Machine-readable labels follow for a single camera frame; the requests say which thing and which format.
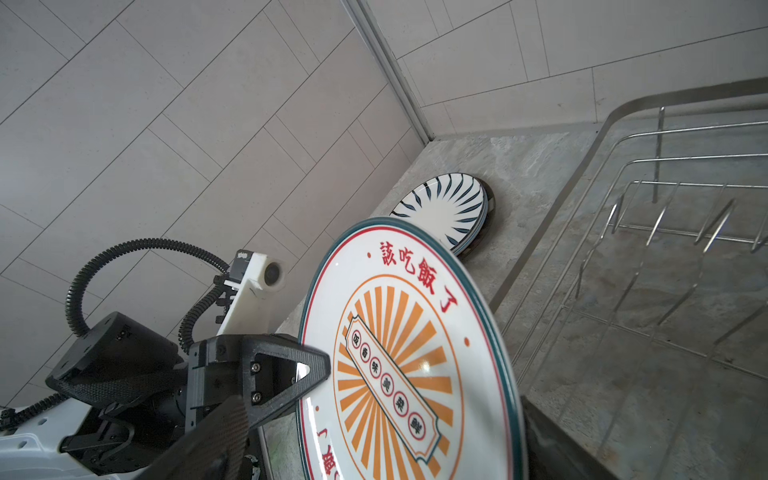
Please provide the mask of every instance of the metal wire rack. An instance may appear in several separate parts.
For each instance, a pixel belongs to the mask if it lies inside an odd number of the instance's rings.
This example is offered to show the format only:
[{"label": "metal wire rack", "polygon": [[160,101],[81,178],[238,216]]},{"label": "metal wire rack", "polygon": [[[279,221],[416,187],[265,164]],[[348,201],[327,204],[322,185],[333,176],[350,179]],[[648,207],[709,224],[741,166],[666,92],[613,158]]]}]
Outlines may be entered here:
[{"label": "metal wire rack", "polygon": [[[768,243],[768,165],[765,164],[768,152],[687,154],[685,148],[688,144],[680,141],[673,150],[677,153],[682,151],[682,154],[663,156],[667,139],[690,135],[701,138],[701,135],[731,131],[739,134],[751,131],[765,136],[766,130],[760,128],[768,127],[768,121],[714,121],[714,124],[665,129],[665,114],[665,107],[660,107],[657,128],[624,135],[613,144],[591,173],[591,179],[587,179],[586,188],[567,220],[562,222],[561,229],[532,274],[527,288],[522,290],[511,315],[501,324],[502,335],[507,337],[508,342],[510,333],[522,336],[521,343],[512,354],[512,364],[524,395],[535,393],[542,372],[559,372],[560,377],[566,377],[568,374],[563,371],[574,370],[565,382],[568,388],[563,389],[562,398],[555,402],[557,408],[549,412],[561,424],[566,422],[568,410],[576,402],[576,397],[588,388],[584,387],[586,378],[600,375],[595,372],[603,368],[601,364],[606,362],[606,358],[611,359],[610,356],[598,354],[606,348],[609,332],[622,331],[641,339],[634,344],[634,348],[627,346],[626,353],[618,353],[613,357],[615,360],[611,360],[629,365],[622,370],[620,382],[610,378],[605,380],[620,383],[621,387],[617,389],[621,392],[611,398],[609,406],[585,406],[593,411],[592,415],[598,420],[595,431],[584,434],[582,443],[620,478],[637,476],[639,458],[649,464],[645,465],[649,471],[639,475],[642,478],[666,478],[672,471],[679,473],[681,468],[687,468],[687,475],[707,470],[701,467],[703,470],[698,471],[699,467],[695,465],[684,465],[686,461],[690,464],[691,460],[680,459],[685,456],[680,453],[683,449],[680,443],[684,440],[688,442],[684,448],[692,449],[691,442],[700,441],[689,441],[684,437],[690,434],[687,429],[694,415],[692,411],[701,410],[703,391],[709,388],[705,385],[712,382],[712,366],[768,381],[768,372],[763,369],[734,363],[719,353],[720,347],[739,331],[768,320],[763,316],[768,312],[768,295],[761,300],[752,296],[746,305],[730,312],[723,306],[720,316],[728,320],[713,329],[698,331],[696,310],[692,309],[693,304],[709,308],[717,302],[709,293],[700,295],[703,283],[738,276],[738,272],[733,271],[739,268],[733,264],[733,258],[743,260],[743,256],[751,256],[744,261],[768,267],[768,249],[762,248]],[[588,155],[595,155],[605,137],[605,132],[601,132],[597,145],[593,145]],[[617,164],[615,152],[633,139],[655,141],[655,155]],[[728,177],[723,174],[724,171],[733,175]],[[578,241],[574,241],[576,237],[573,235],[568,236],[568,233],[581,228],[584,232]],[[563,262],[552,261],[553,254],[557,257],[558,252]],[[570,252],[567,260],[564,260],[563,252]],[[564,265],[556,275],[551,268],[555,264]],[[668,269],[667,264],[675,264],[676,268]],[[671,278],[675,276],[670,274],[672,270],[680,275]],[[639,286],[643,279],[645,287]],[[545,300],[533,299],[536,295],[531,292],[542,290],[549,292]],[[738,315],[737,319],[733,317],[734,313]],[[563,357],[558,356],[558,349],[566,348],[569,342],[582,341],[563,337],[564,329],[575,317],[601,325],[597,338],[592,339],[587,349],[578,352],[581,360],[574,361],[580,366],[578,369],[563,365]],[[684,335],[668,335],[668,329],[672,328],[670,325],[675,323],[688,324]],[[713,337],[713,331],[717,332],[717,336]],[[768,344],[768,338],[753,340]],[[638,399],[651,403],[659,400],[654,400],[654,393],[648,392],[658,388],[655,384],[647,389],[639,384],[643,383],[647,374],[647,364],[652,362],[649,359],[665,350],[700,359],[692,363],[683,375],[686,388],[681,387],[680,393],[684,394],[684,399],[671,402],[676,405],[675,408],[662,405],[664,395],[670,395],[665,392],[660,397],[659,405],[636,407],[634,403]],[[637,394],[637,390],[642,390],[642,393]],[[663,432],[654,433],[657,436],[652,440],[648,435],[637,433],[636,429],[621,426],[629,415],[628,409],[634,409],[631,415],[642,416],[654,408],[663,410],[662,416],[670,418],[659,428]],[[570,425],[570,431],[578,435],[579,428]],[[616,441],[612,440],[614,437],[629,445],[627,449],[617,447]],[[641,451],[651,448],[658,452],[629,453],[629,449]]]}]

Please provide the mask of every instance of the white plate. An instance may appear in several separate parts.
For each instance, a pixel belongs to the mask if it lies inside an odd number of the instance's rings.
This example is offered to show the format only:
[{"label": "white plate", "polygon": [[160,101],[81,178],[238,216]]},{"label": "white plate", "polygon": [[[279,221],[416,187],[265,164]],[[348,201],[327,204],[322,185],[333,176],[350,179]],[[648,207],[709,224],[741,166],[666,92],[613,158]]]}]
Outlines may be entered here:
[{"label": "white plate", "polygon": [[299,338],[332,370],[298,408],[307,478],[527,478],[504,343],[464,267],[423,230],[380,217],[342,235]]},{"label": "white plate", "polygon": [[411,190],[389,216],[427,230],[459,255],[477,237],[487,213],[488,195],[478,179],[445,174]]}]

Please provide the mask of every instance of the plate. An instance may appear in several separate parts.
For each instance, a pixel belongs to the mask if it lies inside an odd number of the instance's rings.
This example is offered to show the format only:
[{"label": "plate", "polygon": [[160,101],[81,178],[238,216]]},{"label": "plate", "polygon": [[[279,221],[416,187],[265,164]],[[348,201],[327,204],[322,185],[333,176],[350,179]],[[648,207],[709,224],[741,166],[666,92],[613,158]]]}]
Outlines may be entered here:
[{"label": "plate", "polygon": [[411,190],[389,214],[430,232],[459,255],[477,236],[488,214],[482,182],[467,174],[445,174]]},{"label": "plate", "polygon": [[307,478],[527,477],[493,317],[456,257],[416,225],[379,217],[347,230],[314,277],[299,338],[331,357],[297,412]]}]

